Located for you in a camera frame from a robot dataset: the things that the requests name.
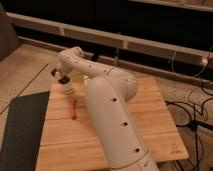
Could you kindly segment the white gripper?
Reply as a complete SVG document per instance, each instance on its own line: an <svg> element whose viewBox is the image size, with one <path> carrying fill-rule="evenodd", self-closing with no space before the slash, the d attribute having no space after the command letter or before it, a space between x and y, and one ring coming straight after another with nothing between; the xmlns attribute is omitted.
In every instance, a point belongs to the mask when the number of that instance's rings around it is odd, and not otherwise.
<svg viewBox="0 0 213 171"><path fill-rule="evenodd" d="M68 77L67 75L64 75L62 73L62 71L59 69L59 68L54 68L52 71L51 71L51 75L55 78L55 80L57 82L59 82L59 80L63 77Z"/></svg>

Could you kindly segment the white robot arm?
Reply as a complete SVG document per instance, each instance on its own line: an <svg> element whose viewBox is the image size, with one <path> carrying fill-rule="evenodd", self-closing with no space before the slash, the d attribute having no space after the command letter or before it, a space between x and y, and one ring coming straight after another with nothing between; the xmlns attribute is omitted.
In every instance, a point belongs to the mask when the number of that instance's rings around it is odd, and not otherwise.
<svg viewBox="0 0 213 171"><path fill-rule="evenodd" d="M137 93L135 76L115 66L85 59L80 47L63 50L58 58L52 75L67 92L74 91L69 77L73 70L88 77L86 107L110 170L159 171L128 108L128 101Z"/></svg>

